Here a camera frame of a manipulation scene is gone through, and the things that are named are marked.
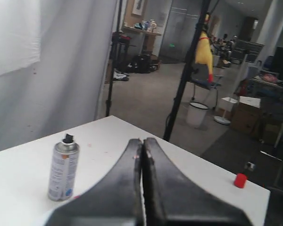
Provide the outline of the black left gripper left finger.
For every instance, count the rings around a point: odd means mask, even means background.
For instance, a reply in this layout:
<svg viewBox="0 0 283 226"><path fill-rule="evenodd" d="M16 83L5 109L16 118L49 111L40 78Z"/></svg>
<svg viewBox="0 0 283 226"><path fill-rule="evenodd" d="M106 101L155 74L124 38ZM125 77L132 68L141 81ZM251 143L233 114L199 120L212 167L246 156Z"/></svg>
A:
<svg viewBox="0 0 283 226"><path fill-rule="evenodd" d="M48 226L141 226L142 141L129 140L112 169L95 186L53 211Z"/></svg>

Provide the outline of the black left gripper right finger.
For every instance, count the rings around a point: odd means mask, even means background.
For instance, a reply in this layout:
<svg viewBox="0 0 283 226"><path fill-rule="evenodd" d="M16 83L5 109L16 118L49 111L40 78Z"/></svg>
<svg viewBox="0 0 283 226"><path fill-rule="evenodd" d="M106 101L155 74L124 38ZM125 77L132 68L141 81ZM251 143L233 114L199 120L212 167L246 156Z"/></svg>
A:
<svg viewBox="0 0 283 226"><path fill-rule="evenodd" d="M188 179L150 137L143 142L142 183L148 226L252 224L243 210Z"/></svg>

